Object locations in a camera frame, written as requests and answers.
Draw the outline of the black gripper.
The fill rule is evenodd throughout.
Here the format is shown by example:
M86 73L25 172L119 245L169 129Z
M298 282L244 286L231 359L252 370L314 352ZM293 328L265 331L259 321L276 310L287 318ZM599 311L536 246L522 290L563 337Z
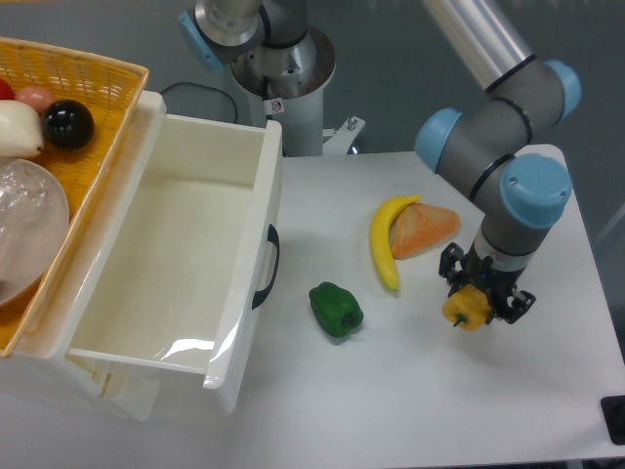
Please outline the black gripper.
M491 256L480 257L474 246L465 256L464 250L451 242L440 254L438 275L449 287L448 298L467 284L468 276L469 283L486 294L490 313L485 323L502 320L513 324L536 302L532 293L514 288L524 270L502 270Z

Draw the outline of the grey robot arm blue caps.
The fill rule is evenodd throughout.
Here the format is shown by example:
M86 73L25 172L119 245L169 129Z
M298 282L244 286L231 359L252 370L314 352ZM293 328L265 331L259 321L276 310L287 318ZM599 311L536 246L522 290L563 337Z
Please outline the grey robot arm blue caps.
M535 301L518 279L572 193L564 165L526 147L577 107L581 83L568 65L539 61L492 1L426 9L487 97L470 114L437 111L415 140L418 156L483 215L469 249L453 243L441 253L443 313L467 330L513 323Z

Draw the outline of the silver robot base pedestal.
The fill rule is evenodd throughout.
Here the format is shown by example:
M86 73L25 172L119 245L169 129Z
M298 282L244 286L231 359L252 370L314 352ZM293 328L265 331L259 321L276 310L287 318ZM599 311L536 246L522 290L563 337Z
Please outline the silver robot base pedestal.
M323 92L336 56L330 39L310 24L307 2L198 1L178 23L205 68L229 70L255 125L281 125L287 155L322 153Z

